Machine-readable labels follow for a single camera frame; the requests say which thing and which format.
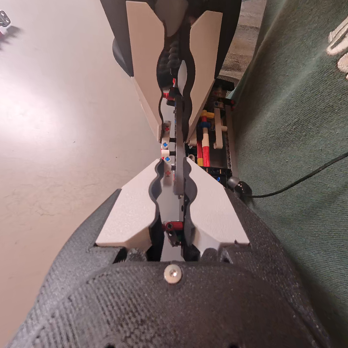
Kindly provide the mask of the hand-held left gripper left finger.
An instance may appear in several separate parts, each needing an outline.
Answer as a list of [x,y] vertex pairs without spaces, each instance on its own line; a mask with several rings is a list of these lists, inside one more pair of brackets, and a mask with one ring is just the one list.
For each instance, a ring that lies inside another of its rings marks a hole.
[[156,159],[126,183],[103,225],[96,244],[103,247],[150,248],[161,229],[158,197],[164,161]]

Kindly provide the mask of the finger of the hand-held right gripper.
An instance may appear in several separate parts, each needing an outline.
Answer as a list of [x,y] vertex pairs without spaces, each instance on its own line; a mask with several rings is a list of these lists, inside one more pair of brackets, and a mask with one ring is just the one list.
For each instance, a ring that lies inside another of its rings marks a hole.
[[192,136],[208,93],[215,82],[221,22],[221,12],[205,11],[184,29],[182,53],[187,78],[182,93],[185,106],[182,132],[185,142]]
[[162,90],[157,79],[157,64],[164,48],[164,26],[146,2],[126,1],[126,10],[134,72],[132,80],[150,128],[156,140],[161,142]]

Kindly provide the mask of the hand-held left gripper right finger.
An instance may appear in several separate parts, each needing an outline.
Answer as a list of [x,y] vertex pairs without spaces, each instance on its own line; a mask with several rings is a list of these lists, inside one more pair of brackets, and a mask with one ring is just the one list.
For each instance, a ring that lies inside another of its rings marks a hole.
[[206,249],[248,245],[249,238],[223,185],[185,158],[185,241],[200,254]]

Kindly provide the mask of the small grey red lego assembly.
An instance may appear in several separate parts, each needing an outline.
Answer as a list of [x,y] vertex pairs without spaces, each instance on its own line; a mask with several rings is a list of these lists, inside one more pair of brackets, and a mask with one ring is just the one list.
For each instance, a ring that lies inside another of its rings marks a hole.
[[2,39],[11,26],[11,20],[5,11],[0,10],[0,38]]

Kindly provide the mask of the grey mesh chair seat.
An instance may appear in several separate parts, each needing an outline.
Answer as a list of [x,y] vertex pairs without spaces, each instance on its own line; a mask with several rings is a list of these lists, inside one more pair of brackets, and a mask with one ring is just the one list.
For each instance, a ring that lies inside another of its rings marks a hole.
[[237,76],[235,76],[233,71],[227,71],[223,69],[220,71],[217,78],[220,80],[233,82],[235,85],[237,85],[240,81],[240,79]]

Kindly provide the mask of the multicoloured lego technic model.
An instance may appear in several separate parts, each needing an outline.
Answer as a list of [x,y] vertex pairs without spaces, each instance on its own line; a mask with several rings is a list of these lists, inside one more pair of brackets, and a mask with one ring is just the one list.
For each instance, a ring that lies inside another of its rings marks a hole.
[[189,251],[198,253],[194,247],[188,247],[185,241],[185,158],[191,159],[205,172],[217,180],[224,188],[233,189],[231,169],[231,151],[229,144],[228,118],[232,111],[233,101],[226,99],[227,90],[221,80],[213,86],[208,95],[208,104],[203,107],[192,136],[188,142],[181,142],[179,120],[177,115],[177,99],[184,110],[183,81],[173,78],[172,85],[164,90],[164,110],[173,111],[169,121],[165,121],[165,137],[162,141],[162,159],[164,160],[164,177],[162,179],[163,198],[160,202],[164,210],[163,229],[169,243],[181,249],[182,256]]

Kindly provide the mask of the dark green embroidered sweatshirt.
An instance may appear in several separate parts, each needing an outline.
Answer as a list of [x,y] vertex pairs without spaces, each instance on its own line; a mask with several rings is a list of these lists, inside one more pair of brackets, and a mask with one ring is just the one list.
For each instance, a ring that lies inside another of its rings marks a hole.
[[[267,1],[233,112],[239,178],[253,194],[347,152],[347,1]],[[347,347],[347,158],[252,199],[296,264],[334,347]]]

